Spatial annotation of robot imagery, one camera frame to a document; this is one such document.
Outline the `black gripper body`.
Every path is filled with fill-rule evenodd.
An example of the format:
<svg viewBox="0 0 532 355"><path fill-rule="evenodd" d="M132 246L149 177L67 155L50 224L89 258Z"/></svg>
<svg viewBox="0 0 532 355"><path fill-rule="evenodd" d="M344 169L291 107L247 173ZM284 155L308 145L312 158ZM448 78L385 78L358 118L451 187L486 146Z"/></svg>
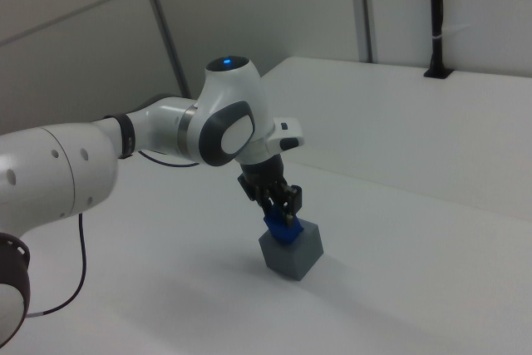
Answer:
<svg viewBox="0 0 532 355"><path fill-rule="evenodd" d="M280 197L286 187L283 177L281 155L274 155L258 164L241 165L242 174L238 182L250 200L261 200L264 196Z"/></svg>

